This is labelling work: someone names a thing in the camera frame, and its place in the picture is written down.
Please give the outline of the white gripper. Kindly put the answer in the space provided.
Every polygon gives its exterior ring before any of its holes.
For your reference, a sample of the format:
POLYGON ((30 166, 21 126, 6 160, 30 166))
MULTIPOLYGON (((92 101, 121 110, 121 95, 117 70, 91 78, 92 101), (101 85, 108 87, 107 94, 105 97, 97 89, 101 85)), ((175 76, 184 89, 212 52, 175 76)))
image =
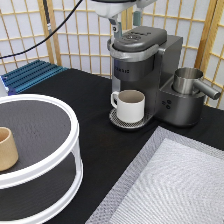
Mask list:
POLYGON ((133 26, 138 27, 142 22, 142 8, 145 8, 155 1, 156 0, 91 0, 93 8, 98 16, 110 18, 109 21, 112 25, 115 39, 122 36, 122 24, 115 15, 136 5, 138 8, 133 13, 133 26))

